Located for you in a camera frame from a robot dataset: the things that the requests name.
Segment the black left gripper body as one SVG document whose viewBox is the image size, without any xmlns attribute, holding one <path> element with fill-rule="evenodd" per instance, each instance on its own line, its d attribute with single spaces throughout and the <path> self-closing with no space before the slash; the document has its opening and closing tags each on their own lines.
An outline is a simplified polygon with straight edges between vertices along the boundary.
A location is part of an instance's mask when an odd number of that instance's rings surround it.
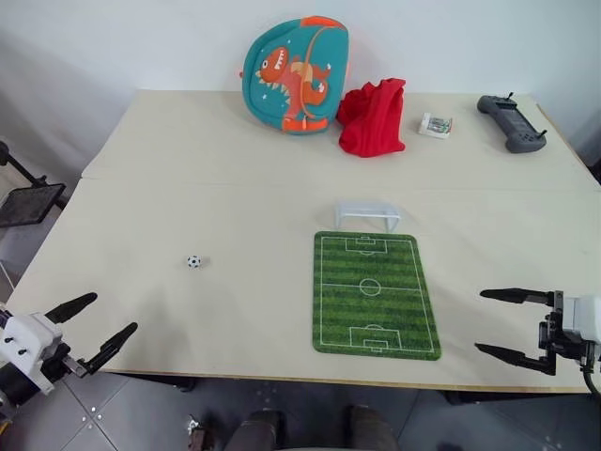
<svg viewBox="0 0 601 451">
<path fill-rule="evenodd" d="M 69 353 L 70 347 L 67 344 L 60 344 L 54 355 L 43 361 L 41 373 L 51 384 L 62 380 L 68 374 L 74 374 L 79 378 L 88 374 L 85 364 L 73 359 Z"/>
</svg>

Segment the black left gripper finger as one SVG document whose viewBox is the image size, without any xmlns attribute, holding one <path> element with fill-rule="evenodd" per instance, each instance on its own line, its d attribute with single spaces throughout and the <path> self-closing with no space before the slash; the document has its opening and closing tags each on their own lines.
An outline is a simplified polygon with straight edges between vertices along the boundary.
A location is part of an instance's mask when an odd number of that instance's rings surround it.
<svg viewBox="0 0 601 451">
<path fill-rule="evenodd" d="M 138 329 L 138 323 L 132 322 L 124 329 L 113 335 L 100 346 L 100 351 L 89 361 L 80 359 L 79 365 L 84 369 L 83 377 L 98 372 L 105 364 L 115 357 Z"/>
<path fill-rule="evenodd" d="M 86 293 L 74 300 L 58 305 L 54 309 L 47 312 L 45 317 L 54 324 L 64 323 L 78 315 L 97 299 L 98 294 L 96 292 Z"/>
</svg>

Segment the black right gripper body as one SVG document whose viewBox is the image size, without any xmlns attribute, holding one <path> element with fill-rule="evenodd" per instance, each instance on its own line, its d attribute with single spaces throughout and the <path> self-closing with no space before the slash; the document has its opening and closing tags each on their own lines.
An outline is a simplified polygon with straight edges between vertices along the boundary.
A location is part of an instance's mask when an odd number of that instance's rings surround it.
<svg viewBox="0 0 601 451">
<path fill-rule="evenodd" d="M 555 292 L 555 304 L 543 322 L 541 349 L 554 351 L 581 365 L 600 361 L 600 296 L 570 297 Z"/>
</svg>

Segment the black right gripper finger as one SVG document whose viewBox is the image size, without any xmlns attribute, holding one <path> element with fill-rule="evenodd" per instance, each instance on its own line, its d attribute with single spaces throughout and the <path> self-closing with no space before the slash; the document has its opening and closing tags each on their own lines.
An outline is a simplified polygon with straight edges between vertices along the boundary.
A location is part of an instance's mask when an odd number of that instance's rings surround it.
<svg viewBox="0 0 601 451">
<path fill-rule="evenodd" d="M 555 304 L 554 291 L 537 291 L 525 288 L 494 288 L 484 289 L 480 292 L 480 295 L 484 298 L 507 303 Z"/>
<path fill-rule="evenodd" d="M 527 357 L 524 352 L 517 350 L 483 343 L 475 343 L 474 346 L 477 350 L 499 359 L 508 365 L 527 368 L 549 376 L 556 375 L 556 356 L 553 353 L 534 359 Z"/>
</svg>

